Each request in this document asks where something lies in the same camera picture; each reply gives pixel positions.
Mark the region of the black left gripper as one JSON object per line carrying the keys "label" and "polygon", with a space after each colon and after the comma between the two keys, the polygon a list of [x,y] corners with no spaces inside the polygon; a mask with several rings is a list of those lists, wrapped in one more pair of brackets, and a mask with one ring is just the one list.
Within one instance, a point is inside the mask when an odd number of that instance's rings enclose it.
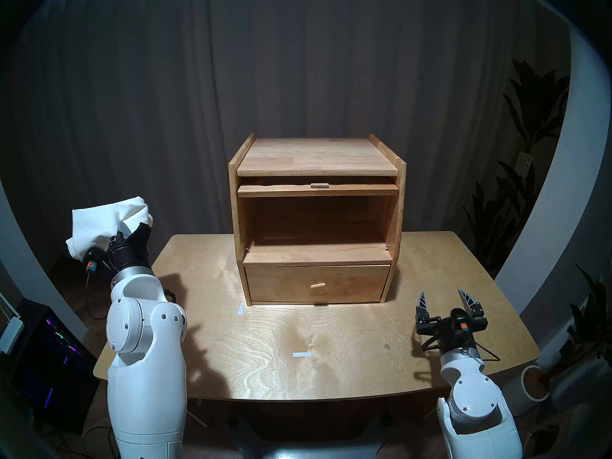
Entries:
{"label": "black left gripper", "polygon": [[151,227],[140,222],[132,230],[124,222],[119,223],[118,232],[111,239],[107,250],[108,263],[113,271],[126,268],[151,268],[147,244],[151,235]]}

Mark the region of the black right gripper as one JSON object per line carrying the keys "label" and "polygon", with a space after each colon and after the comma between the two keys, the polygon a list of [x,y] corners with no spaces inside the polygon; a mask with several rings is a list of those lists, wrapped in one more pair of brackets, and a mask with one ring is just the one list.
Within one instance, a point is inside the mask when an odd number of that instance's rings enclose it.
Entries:
{"label": "black right gripper", "polygon": [[458,294],[464,309],[452,309],[448,317],[441,318],[430,317],[425,291],[419,293],[415,313],[416,332],[430,337],[422,343],[422,351],[438,349],[440,353],[447,353],[455,349],[477,349],[473,334],[484,331],[488,320],[480,302],[462,289],[458,289]]}

